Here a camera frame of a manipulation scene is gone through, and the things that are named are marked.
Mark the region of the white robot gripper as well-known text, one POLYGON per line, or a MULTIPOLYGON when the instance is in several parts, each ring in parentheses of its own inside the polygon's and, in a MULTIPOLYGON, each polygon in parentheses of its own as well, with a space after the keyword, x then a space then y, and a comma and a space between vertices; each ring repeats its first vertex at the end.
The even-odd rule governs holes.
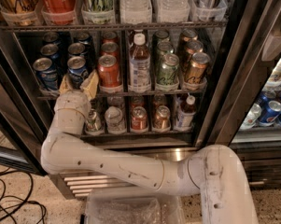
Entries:
POLYGON ((80 86, 83 92, 78 90, 71 91, 73 87, 70 77, 65 75, 59 88, 59 93, 61 95, 56 100, 54 111, 58 112, 62 109, 72 109, 86 117, 91 110, 90 100, 96 97, 98 83, 99 76, 97 72, 93 70, 80 86))

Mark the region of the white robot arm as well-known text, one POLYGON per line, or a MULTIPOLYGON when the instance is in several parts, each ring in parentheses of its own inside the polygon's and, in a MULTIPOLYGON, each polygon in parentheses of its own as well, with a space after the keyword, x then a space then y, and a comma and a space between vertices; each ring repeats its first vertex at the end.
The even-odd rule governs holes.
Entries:
POLYGON ((211 145, 182 161, 164 161, 82 141, 79 137, 97 84, 98 75, 91 73, 82 89, 64 91, 57 98, 41 148, 41 165, 47 173, 93 170, 162 194, 199 194, 203 224, 259 224, 245 169, 229 147, 211 145))

